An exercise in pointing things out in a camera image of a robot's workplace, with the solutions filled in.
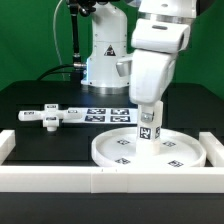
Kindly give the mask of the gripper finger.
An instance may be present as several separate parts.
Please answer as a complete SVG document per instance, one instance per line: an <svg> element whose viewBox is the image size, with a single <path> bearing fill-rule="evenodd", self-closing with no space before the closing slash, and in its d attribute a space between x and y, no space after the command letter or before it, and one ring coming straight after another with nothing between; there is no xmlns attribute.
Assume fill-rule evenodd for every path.
<svg viewBox="0 0 224 224"><path fill-rule="evenodd" d="M141 105L140 106L140 118L142 122L151 123L154 119L155 106Z"/></svg>

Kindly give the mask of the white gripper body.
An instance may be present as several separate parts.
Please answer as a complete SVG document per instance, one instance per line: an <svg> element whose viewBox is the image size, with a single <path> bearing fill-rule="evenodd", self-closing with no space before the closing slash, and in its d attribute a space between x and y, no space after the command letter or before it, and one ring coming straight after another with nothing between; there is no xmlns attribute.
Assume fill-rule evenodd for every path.
<svg viewBox="0 0 224 224"><path fill-rule="evenodd" d="M134 104L153 106L173 78L176 54L135 50L132 57L129 96Z"/></svg>

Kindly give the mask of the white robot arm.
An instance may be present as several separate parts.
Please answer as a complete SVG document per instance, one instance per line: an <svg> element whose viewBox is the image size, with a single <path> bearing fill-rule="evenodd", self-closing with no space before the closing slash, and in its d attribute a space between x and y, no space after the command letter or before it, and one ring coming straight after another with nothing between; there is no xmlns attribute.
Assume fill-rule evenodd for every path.
<svg viewBox="0 0 224 224"><path fill-rule="evenodd" d="M84 0L92 14L93 50L84 83L95 90L129 90L138 106L138 121L162 120L161 97L170 84L180 51L187 48L191 26L215 0L124 0L138 9L131 37L134 52L126 53L127 18L112 3Z"/></svg>

